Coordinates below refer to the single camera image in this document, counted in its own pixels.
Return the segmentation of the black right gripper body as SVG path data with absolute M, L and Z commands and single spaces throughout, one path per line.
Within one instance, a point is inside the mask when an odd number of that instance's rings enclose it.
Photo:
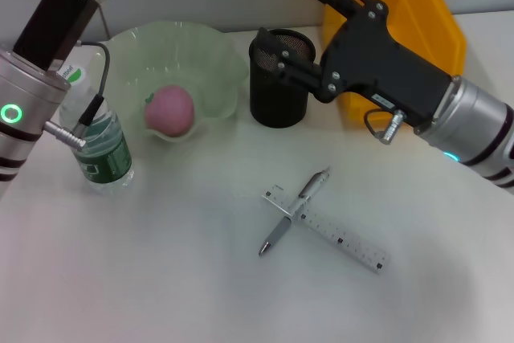
M 377 95 L 400 109 L 412 127 L 433 120 L 452 77 L 397 42 L 389 33 L 388 6 L 380 0 L 359 4 L 328 0 L 346 18 L 321 57 L 320 86 L 314 96 L 328 103 L 353 92 L 372 100 Z

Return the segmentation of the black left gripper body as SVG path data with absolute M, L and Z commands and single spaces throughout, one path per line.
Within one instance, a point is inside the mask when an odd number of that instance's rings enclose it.
M 41 0 L 13 52 L 43 71 L 60 69 L 104 0 Z

